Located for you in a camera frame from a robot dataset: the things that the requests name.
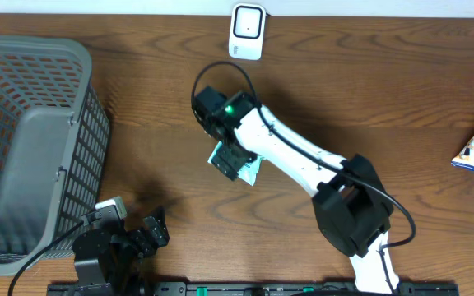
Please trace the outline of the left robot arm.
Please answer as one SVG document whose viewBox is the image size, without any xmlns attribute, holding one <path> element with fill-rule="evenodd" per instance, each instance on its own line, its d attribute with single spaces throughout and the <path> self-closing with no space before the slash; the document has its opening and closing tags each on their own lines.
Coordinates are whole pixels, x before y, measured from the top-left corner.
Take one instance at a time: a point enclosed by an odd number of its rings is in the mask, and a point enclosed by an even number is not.
<svg viewBox="0 0 474 296">
<path fill-rule="evenodd" d="M 142 260 L 155 256 L 168 244 L 164 208 L 155 208 L 138 229 L 126 230 L 115 206 L 106 206 L 84 216 L 91 227 L 73 242 L 77 282 L 50 284 L 47 296 L 153 295 L 152 284 L 136 270 Z"/>
</svg>

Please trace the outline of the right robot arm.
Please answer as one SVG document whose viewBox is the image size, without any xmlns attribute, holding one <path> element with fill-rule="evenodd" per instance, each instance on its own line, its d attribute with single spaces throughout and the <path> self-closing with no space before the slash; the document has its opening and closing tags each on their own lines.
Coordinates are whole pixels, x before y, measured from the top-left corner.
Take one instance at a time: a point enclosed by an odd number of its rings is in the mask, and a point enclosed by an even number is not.
<svg viewBox="0 0 474 296">
<path fill-rule="evenodd" d="M 267 160 L 311 197 L 318 228 L 355 271 L 361 292 L 391 294 L 399 278 L 385 252 L 394 206 L 372 164 L 323 150 L 279 122 L 252 95 L 232 98 L 210 86 L 192 98 L 195 118 L 218 144 L 213 164 L 230 180 L 255 182 Z"/>
</svg>

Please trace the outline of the mint wet wipes pack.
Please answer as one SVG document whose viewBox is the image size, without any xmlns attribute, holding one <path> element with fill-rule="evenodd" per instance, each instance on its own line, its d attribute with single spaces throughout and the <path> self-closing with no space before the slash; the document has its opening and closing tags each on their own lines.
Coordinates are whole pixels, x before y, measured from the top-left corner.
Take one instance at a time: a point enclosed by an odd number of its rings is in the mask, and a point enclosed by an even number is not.
<svg viewBox="0 0 474 296">
<path fill-rule="evenodd" d="M 211 155 L 207 160 L 207 162 L 209 164 L 212 164 L 211 163 Z M 262 160 L 263 160 L 263 158 L 258 156 L 258 158 L 255 161 L 253 161 L 251 164 L 246 164 L 238 172 L 238 177 L 237 178 L 245 181 L 248 185 L 253 186 L 256 182 L 257 174 L 258 174 L 258 171 L 260 170 L 260 165 L 261 165 Z"/>
</svg>

